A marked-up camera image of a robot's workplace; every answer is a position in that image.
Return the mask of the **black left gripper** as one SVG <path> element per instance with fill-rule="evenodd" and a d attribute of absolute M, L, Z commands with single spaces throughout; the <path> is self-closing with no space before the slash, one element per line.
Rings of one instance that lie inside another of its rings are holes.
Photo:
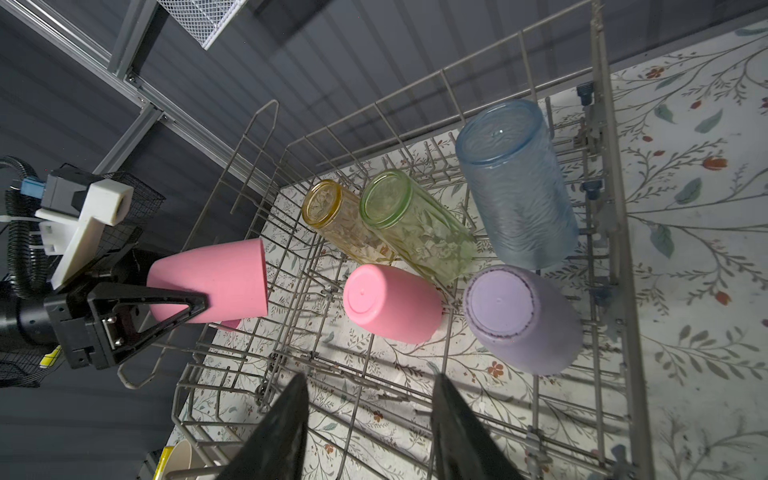
<path fill-rule="evenodd" d="M 147 287 L 150 252 L 109 251 L 45 297 L 56 340 L 74 369 L 118 366 L 208 309 L 208 296 Z"/>

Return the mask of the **yellow glass tumbler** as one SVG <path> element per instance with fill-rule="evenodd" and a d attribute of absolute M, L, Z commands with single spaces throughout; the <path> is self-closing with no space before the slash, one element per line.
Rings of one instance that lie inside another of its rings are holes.
<path fill-rule="evenodd" d="M 333 180 L 316 183 L 302 205 L 303 221 L 359 264 L 391 264 L 396 255 L 362 220 L 360 198 Z"/>

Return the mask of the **pink cup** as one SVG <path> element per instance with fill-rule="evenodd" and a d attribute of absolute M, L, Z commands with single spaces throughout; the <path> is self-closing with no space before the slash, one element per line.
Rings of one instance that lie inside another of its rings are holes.
<path fill-rule="evenodd" d="M 265 250 L 254 238 L 200 247 L 156 261 L 152 288 L 204 293 L 208 308 L 192 324 L 233 322 L 268 314 Z"/>
<path fill-rule="evenodd" d="M 344 285 L 343 306 L 359 327 L 408 344 L 428 341 L 443 319 L 442 296 L 432 283 L 386 265 L 355 269 Z"/>

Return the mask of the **blue plastic tumbler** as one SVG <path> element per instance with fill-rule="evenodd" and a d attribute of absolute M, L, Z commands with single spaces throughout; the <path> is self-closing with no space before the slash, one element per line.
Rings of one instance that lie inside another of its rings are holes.
<path fill-rule="evenodd" d="M 513 100 L 475 116 L 456 155 L 499 260 L 528 270 L 570 255 L 579 228 L 539 106 Z"/>

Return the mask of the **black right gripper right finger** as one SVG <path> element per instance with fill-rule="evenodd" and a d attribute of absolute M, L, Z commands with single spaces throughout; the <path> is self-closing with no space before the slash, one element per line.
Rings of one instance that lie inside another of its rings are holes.
<path fill-rule="evenodd" d="M 438 479 L 523 479 L 444 374 L 435 378 L 430 424 Z"/>

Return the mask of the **purple cup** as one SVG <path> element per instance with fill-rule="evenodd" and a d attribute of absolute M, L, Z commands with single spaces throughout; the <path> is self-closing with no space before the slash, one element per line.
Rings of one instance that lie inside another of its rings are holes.
<path fill-rule="evenodd" d="M 533 375 L 554 375 L 583 348 L 581 320 L 571 302 L 547 279 L 509 265 L 472 277 L 464 317 L 482 346 L 506 364 Z"/>

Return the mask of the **green glass tumbler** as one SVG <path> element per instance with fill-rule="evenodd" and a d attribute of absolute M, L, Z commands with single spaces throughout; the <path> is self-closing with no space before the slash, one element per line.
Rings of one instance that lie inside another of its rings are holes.
<path fill-rule="evenodd" d="M 464 275 L 477 253 L 469 229 L 401 170 L 376 175 L 362 193 L 359 212 L 407 265 L 442 285 Z"/>

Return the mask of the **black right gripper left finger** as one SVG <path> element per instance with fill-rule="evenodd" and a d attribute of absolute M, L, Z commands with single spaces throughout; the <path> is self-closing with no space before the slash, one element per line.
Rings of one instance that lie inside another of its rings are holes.
<path fill-rule="evenodd" d="M 217 480 L 300 479 L 309 420 L 306 375 L 296 374 Z"/>

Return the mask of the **beige cup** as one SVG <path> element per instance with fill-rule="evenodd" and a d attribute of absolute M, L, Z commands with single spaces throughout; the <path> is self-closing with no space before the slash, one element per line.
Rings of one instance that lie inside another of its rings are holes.
<path fill-rule="evenodd" d="M 196 453 L 189 441 L 181 440 L 174 447 L 175 449 L 168 460 L 163 479 L 170 472 L 190 469 L 196 461 Z"/>

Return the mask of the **yellow highlighter in basket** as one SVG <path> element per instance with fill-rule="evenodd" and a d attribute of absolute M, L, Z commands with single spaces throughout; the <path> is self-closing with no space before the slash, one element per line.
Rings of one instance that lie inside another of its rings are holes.
<path fill-rule="evenodd" d="M 45 354 L 41 358 L 39 362 L 39 368 L 48 369 L 53 367 L 56 364 L 57 360 L 59 359 L 59 356 L 61 355 L 61 353 L 62 353 L 61 346 L 55 347 L 51 352 Z"/>

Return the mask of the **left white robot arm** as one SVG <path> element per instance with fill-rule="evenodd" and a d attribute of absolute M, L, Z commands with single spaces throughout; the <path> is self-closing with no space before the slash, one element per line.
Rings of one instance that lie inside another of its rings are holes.
<path fill-rule="evenodd" d="M 60 346 L 71 367 L 116 367 L 209 307 L 204 293 L 150 287 L 157 253 L 128 245 L 92 261 L 72 280 L 22 299 L 1 295 L 1 350 Z"/>

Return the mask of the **white mesh wall basket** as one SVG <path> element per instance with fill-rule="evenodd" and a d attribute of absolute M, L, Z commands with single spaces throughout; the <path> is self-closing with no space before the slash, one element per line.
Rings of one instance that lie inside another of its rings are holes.
<path fill-rule="evenodd" d="M 157 3 L 204 50 L 208 50 L 247 1 L 158 0 Z"/>

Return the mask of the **yellow marker on rail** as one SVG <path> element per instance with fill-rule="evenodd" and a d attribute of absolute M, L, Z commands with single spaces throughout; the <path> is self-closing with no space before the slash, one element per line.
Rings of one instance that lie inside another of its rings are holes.
<path fill-rule="evenodd" d="M 165 472 L 168 460 L 170 459 L 170 456 L 172 455 L 174 449 L 175 449 L 174 446 L 166 446 L 162 450 L 162 452 L 160 454 L 160 457 L 158 459 L 158 462 L 157 462 L 157 467 L 156 467 L 155 473 L 153 475 L 153 480 L 162 480 L 163 479 L 163 475 L 164 475 L 164 472 Z"/>

